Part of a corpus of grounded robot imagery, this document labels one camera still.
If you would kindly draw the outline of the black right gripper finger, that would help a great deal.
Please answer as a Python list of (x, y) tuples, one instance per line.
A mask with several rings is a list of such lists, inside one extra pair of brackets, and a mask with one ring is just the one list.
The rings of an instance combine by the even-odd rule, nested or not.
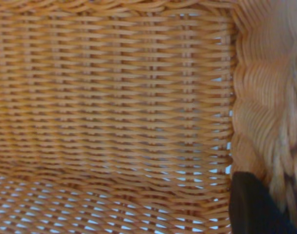
[(229, 217), (234, 234), (297, 234), (297, 228), (274, 203), (267, 188), (250, 172), (235, 172)]

